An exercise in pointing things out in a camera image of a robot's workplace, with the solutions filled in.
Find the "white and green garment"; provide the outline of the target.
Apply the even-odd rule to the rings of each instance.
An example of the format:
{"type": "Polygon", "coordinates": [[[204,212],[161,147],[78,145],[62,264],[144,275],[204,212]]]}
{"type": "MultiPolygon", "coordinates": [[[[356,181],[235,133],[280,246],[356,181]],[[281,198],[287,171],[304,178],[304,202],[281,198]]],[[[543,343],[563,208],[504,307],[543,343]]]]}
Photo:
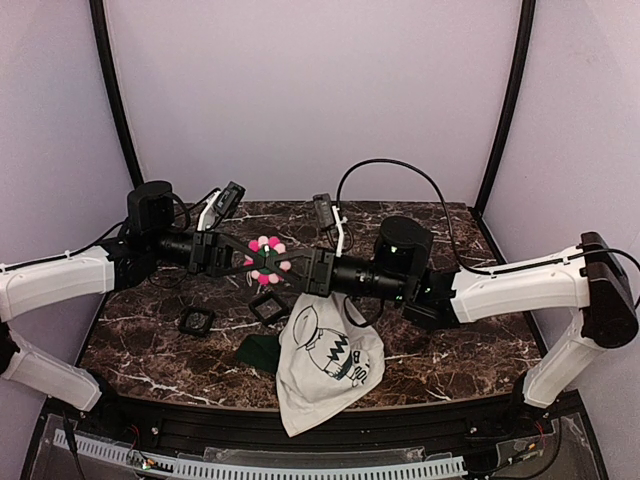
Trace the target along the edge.
{"type": "Polygon", "coordinates": [[[372,391],[385,371],[384,344],[344,294],[298,297],[279,335],[249,335],[235,358],[275,375],[281,422],[295,437],[372,391]]]}

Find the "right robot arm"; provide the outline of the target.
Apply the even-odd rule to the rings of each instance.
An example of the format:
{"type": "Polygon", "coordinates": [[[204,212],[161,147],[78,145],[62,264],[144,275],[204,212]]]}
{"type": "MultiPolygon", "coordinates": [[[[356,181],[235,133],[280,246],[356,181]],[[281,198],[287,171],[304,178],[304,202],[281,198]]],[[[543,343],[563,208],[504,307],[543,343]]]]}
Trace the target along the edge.
{"type": "Polygon", "coordinates": [[[514,386],[523,408],[543,410],[597,356],[630,343],[639,322],[619,252],[588,232],[579,245],[497,270],[427,266],[432,236],[405,217],[382,225],[374,257],[317,250],[279,338],[276,390],[282,410],[342,410],[382,377],[381,342],[355,297],[401,304],[426,330],[455,328],[512,312],[568,307],[565,335],[514,386]]]}

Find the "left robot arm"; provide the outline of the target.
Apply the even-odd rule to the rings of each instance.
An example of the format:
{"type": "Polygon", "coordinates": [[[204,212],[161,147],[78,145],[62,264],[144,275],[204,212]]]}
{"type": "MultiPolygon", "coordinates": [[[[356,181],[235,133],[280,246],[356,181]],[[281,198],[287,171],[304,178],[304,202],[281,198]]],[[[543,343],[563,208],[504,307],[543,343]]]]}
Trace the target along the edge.
{"type": "Polygon", "coordinates": [[[98,240],[75,251],[1,268],[1,376],[61,400],[82,412],[93,410],[108,387],[94,374],[32,345],[8,323],[40,307],[141,284],[161,262],[189,274],[212,277],[264,270],[279,280],[291,268],[286,252],[266,239],[244,245],[216,231],[233,213],[244,190],[230,183],[212,193],[195,232],[189,208],[167,181],[144,183],[127,196],[127,216],[98,240]]]}

